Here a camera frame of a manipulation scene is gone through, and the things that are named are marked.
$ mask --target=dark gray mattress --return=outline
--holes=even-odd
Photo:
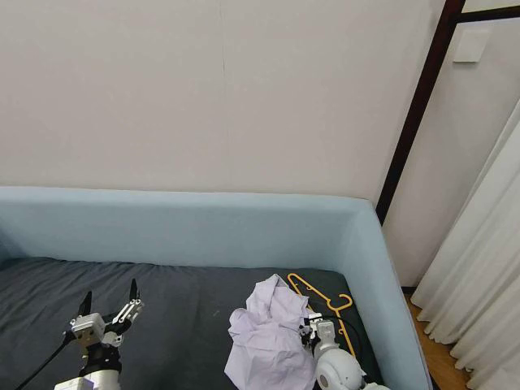
[[[89,290],[93,291],[93,312],[112,313],[127,301],[130,282],[136,278],[145,308],[120,347],[122,389],[233,389],[223,373],[232,347],[229,316],[235,308],[245,307],[256,282],[273,273],[286,279],[292,271],[329,297],[349,293],[342,275],[311,269],[155,266],[50,258],[0,263],[1,388],[15,388],[59,346],[62,331]],[[332,303],[340,306],[344,301]],[[317,297],[310,297],[310,304],[332,314]],[[354,306],[344,313],[359,334],[356,337],[347,329],[363,370],[382,383],[357,309]],[[342,338],[336,337],[336,341],[345,348]],[[51,390],[76,377],[81,367],[80,347],[70,344],[26,388]]]

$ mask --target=curtain fold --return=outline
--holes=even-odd
[[[412,302],[469,388],[520,388],[520,102]]]

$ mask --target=crumpled shirt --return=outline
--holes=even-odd
[[[233,311],[233,347],[224,372],[239,390],[313,388],[314,359],[299,334],[308,299],[273,275],[256,283],[246,309]]]

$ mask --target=wire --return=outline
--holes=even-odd
[[[22,382],[15,390],[20,390],[24,388],[33,378],[40,373],[54,358],[58,356],[60,352],[75,339],[74,333],[71,331],[65,332],[65,337],[63,338],[62,344],[24,381]]]
[[[361,342],[361,336],[359,335],[359,332],[358,330],[354,327],[354,325],[352,323],[350,323],[350,321],[348,319],[345,319],[343,317],[340,317],[339,315],[321,315],[322,319],[335,319],[336,321],[338,320],[341,320],[343,321],[345,324],[349,325],[349,327],[354,331],[354,334],[356,335],[356,339],[357,339],[357,346],[358,346],[358,349],[359,349],[359,358],[361,359],[362,355],[363,355],[363,344]]]

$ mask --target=wooden floor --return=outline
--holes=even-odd
[[[464,370],[455,368],[456,360],[454,357],[449,356],[449,346],[437,344],[424,333],[427,323],[419,322],[416,319],[421,310],[410,302],[410,296],[408,295],[406,296],[406,302],[414,318],[415,329],[417,330],[431,377],[436,381],[440,390],[466,390],[466,382],[470,380],[470,375]]]

